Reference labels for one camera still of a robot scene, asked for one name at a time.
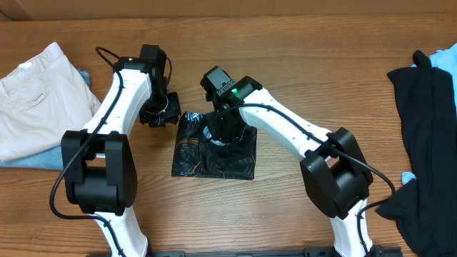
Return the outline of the black printed cycling jersey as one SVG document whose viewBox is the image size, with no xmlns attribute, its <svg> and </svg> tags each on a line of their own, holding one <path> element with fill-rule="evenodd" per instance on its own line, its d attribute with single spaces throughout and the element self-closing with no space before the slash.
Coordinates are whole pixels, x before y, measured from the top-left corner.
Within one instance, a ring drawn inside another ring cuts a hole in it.
<svg viewBox="0 0 457 257">
<path fill-rule="evenodd" d="M 171 175 L 198 178 L 254 179 L 257 129 L 245 125 L 228 143 L 212 139 L 212 113 L 187 111 L 179 120 Z"/>
</svg>

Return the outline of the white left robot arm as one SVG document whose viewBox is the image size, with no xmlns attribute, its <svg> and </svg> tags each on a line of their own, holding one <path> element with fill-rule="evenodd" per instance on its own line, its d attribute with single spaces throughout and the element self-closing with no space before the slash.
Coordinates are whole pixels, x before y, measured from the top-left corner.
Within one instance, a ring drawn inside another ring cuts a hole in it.
<svg viewBox="0 0 457 257">
<path fill-rule="evenodd" d="M 181 108 L 177 93 L 169 91 L 171 60 L 159 46 L 144 44 L 137 57 L 115 58 L 99 110 L 61 139 L 64 169 L 49 206 L 61 219 L 95 221 L 110 256 L 152 256 L 133 207 L 138 180 L 129 135 L 136 120 L 151 128 L 177 124 Z"/>
</svg>

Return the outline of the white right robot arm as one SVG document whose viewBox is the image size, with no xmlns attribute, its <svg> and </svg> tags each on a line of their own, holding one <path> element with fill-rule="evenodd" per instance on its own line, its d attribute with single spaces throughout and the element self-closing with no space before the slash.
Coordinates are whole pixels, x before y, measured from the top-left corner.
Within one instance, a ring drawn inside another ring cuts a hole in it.
<svg viewBox="0 0 457 257">
<path fill-rule="evenodd" d="M 200 85 L 216 111 L 209 139 L 232 142 L 249 125 L 276 140 L 298 159 L 307 196 L 331 219 L 334 253 L 371 256 L 373 242 L 361 210 L 373 176 L 355 137 L 344 128 L 331 132 L 306 121 L 249 76 L 236 81 L 215 66 Z"/>
</svg>

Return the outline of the beige folded trousers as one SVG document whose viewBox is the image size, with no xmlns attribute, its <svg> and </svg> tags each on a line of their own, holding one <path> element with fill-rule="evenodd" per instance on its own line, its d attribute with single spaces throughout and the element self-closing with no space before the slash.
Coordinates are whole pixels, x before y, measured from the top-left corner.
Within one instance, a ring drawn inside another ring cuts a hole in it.
<svg viewBox="0 0 457 257">
<path fill-rule="evenodd" d="M 1 160 L 58 146 L 92 119 L 100 102 L 53 42 L 1 79 Z"/>
</svg>

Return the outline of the blue folded jeans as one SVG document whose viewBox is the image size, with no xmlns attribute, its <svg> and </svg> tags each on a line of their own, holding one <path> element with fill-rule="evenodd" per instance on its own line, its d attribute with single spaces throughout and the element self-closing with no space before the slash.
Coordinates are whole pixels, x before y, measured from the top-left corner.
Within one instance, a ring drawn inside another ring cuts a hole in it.
<svg viewBox="0 0 457 257">
<path fill-rule="evenodd" d="M 90 76 L 88 71 L 72 69 L 69 74 L 69 82 L 61 81 L 60 86 L 55 85 L 54 89 L 64 99 L 66 104 L 65 113 L 69 115 L 72 126 L 78 128 L 85 121 L 90 120 L 93 108 L 99 105 L 98 99 L 91 93 Z M 62 170 L 61 146 L 46 149 L 45 151 L 17 158 L 10 161 L 2 161 L 3 168 L 42 168 L 51 170 Z"/>
</svg>

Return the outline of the light blue garment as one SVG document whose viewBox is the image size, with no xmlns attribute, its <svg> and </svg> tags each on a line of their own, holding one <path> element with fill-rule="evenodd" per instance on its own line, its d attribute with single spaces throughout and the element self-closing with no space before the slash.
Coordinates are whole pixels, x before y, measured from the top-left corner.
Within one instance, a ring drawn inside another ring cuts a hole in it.
<svg viewBox="0 0 457 257">
<path fill-rule="evenodd" d="M 433 149 L 431 170 L 427 174 L 402 173 L 402 183 L 418 180 L 431 182 L 434 187 L 449 184 L 456 180 L 456 46 L 438 50 L 429 56 L 431 67 L 443 76 L 443 82 L 433 87 Z"/>
</svg>

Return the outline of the black garment pile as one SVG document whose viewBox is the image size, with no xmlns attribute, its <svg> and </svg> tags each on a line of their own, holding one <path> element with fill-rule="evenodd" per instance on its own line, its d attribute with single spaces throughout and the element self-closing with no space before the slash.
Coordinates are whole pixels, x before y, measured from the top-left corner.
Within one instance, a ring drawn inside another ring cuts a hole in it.
<svg viewBox="0 0 457 257">
<path fill-rule="evenodd" d="M 401 133 L 415 178 L 377 213 L 396 222 L 418 256 L 456 255 L 456 106 L 452 76 L 422 52 L 392 70 Z"/>
</svg>

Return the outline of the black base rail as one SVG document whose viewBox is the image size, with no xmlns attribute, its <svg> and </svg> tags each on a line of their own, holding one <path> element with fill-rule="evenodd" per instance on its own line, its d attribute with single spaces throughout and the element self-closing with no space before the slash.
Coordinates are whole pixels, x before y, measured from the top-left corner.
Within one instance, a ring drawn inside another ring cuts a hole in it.
<svg viewBox="0 0 457 257">
<path fill-rule="evenodd" d="M 340 255 L 334 247 L 308 247 L 294 251 L 228 251 L 186 253 L 184 251 L 149 251 L 151 257 L 337 257 Z M 373 246 L 367 256 L 373 257 L 403 257 L 401 247 Z"/>
</svg>

